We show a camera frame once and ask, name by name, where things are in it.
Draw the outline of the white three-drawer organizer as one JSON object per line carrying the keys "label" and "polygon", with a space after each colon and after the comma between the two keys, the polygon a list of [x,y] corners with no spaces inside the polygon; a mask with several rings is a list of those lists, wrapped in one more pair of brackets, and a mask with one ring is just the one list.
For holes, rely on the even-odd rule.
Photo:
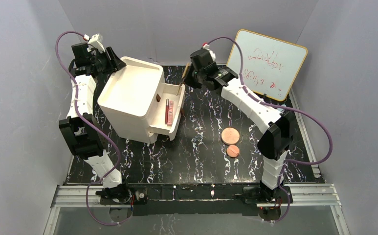
{"label": "white three-drawer organizer", "polygon": [[124,68],[110,75],[97,103],[121,138],[154,143],[157,134],[149,131],[150,113],[162,93],[162,66],[128,56],[121,57]]}

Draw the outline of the white drawer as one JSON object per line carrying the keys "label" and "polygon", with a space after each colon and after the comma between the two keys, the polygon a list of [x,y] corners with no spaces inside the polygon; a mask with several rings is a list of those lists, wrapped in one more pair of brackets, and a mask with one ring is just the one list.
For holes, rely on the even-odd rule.
{"label": "white drawer", "polygon": [[155,93],[154,105],[150,111],[149,131],[168,136],[172,141],[176,137],[185,98],[185,86],[160,83]]}

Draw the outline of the red lip gloss tube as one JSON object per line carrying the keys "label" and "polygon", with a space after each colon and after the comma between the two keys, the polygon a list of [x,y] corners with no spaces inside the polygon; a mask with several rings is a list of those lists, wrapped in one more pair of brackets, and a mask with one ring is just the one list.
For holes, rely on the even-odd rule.
{"label": "red lip gloss tube", "polygon": [[165,124],[168,123],[169,103],[170,103],[170,100],[166,99],[166,103],[165,103]]}

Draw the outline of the large round pink compact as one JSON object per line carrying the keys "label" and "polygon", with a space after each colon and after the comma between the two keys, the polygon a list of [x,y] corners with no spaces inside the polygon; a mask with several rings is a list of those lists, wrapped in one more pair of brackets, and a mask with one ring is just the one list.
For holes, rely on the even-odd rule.
{"label": "large round pink compact", "polygon": [[240,134],[236,129],[228,127],[222,131],[221,139],[226,145],[236,145],[240,140]]}

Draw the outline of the small round pink compact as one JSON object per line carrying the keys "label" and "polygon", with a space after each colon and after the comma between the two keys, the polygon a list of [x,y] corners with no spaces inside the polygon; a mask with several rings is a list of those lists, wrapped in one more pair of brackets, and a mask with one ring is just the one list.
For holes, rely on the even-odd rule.
{"label": "small round pink compact", "polygon": [[240,150],[236,145],[229,145],[226,149],[226,153],[231,158],[236,158],[240,155]]}

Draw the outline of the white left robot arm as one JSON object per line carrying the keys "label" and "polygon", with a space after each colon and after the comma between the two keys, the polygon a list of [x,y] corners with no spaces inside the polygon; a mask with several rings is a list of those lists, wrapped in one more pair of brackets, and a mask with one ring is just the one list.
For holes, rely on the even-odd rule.
{"label": "white left robot arm", "polygon": [[111,47],[104,47],[100,42],[88,41],[71,48],[74,59],[68,71],[74,77],[71,80],[72,98],[67,117],[59,121],[59,129],[72,155],[92,167],[104,188],[115,188],[121,185],[122,176],[113,168],[108,156],[107,139],[94,129],[98,123],[93,115],[93,97],[97,78],[111,75],[126,64]]}

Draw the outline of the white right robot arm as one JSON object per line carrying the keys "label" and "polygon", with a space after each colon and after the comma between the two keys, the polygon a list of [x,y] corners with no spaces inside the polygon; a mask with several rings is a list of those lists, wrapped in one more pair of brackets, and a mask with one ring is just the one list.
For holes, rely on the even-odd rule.
{"label": "white right robot arm", "polygon": [[262,99],[245,85],[229,67],[219,68],[210,50],[199,49],[190,54],[189,72],[184,84],[216,91],[223,99],[240,109],[263,134],[257,147],[264,158],[261,185],[274,190],[283,180],[282,168],[293,139],[295,116],[290,111],[280,112],[264,105]]}

